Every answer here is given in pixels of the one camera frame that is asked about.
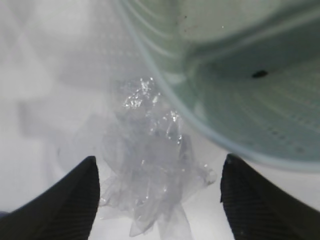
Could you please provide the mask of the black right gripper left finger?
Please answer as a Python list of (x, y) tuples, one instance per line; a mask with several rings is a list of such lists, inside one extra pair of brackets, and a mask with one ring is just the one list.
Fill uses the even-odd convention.
[(86, 157), (43, 194), (0, 218), (2, 240), (87, 240), (100, 201), (95, 156)]

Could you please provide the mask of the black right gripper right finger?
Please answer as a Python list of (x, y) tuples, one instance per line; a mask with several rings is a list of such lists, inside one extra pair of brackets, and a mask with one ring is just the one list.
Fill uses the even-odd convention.
[(220, 202), (236, 240), (318, 240), (320, 212), (281, 190), (232, 153), (220, 180)]

